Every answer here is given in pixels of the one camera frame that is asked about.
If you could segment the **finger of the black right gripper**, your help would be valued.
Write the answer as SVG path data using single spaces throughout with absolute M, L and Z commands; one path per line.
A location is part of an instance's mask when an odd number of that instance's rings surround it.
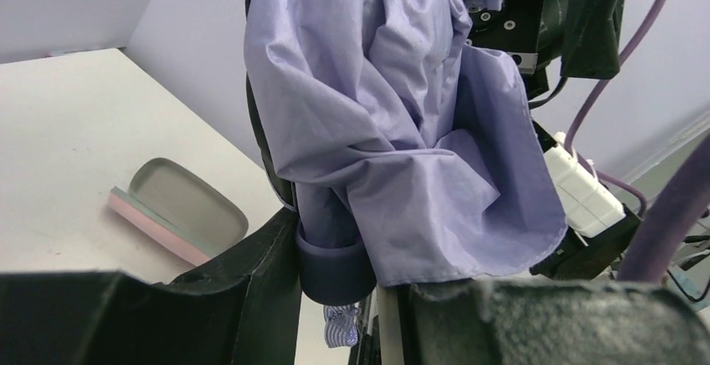
M 252 0 L 244 0 L 245 9 L 245 19 L 248 20 L 250 14 Z M 252 131 L 255 136 L 255 140 L 258 148 L 260 149 L 261 160 L 265 167 L 265 172 L 270 182 L 270 185 L 274 189 L 277 198 L 281 201 L 283 206 L 289 210 L 297 210 L 297 195 L 296 195 L 296 185 L 288 179 L 284 179 L 279 176 L 275 169 L 275 164 L 273 160 L 272 151 L 270 149 L 270 139 L 265 132 L 263 127 L 262 117 L 259 111 L 259 101 L 263 100 L 262 97 L 255 97 L 254 89 L 250 81 L 250 58 L 245 58 L 246 72 L 245 72 L 245 91 L 246 91 L 246 102 L 248 107 L 248 113 L 250 118 L 250 124 L 252 126 Z M 267 98 L 273 100 L 270 105 L 267 106 L 266 112 L 275 111 L 281 109 L 284 106 L 284 101 L 288 101 L 283 90 L 279 90 L 279 94 L 270 93 L 270 97 Z

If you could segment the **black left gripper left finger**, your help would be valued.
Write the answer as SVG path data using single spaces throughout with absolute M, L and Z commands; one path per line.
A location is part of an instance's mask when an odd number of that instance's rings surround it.
M 4 364 L 291 364 L 297 215 L 278 211 L 170 283 L 121 272 L 1 277 Z

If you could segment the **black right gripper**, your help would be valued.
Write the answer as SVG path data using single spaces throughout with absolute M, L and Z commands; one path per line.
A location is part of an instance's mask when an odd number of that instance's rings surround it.
M 565 78 L 610 80 L 620 72 L 624 3 L 503 0 L 499 11 L 470 10 L 473 29 L 468 42 L 509 54 L 521 73 L 528 99 L 533 100 L 548 92 L 546 68 L 561 49 L 560 74 Z

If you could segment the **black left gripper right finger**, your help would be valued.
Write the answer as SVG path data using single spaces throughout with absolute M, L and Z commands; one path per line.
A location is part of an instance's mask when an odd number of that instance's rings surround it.
M 709 332 L 642 283 L 462 280 L 397 290 L 408 364 L 706 364 Z

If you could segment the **pink umbrella case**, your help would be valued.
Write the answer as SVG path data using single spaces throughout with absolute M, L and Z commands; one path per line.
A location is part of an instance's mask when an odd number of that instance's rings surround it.
M 108 206 L 180 259 L 200 266 L 242 240 L 243 211 L 187 168 L 153 158 L 126 190 L 113 187 Z

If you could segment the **lilac folding umbrella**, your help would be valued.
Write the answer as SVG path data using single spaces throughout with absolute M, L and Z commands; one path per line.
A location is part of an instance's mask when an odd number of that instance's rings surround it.
M 467 43 L 502 2 L 252 0 L 244 58 L 328 347 L 378 286 L 515 275 L 564 237 L 517 66 Z

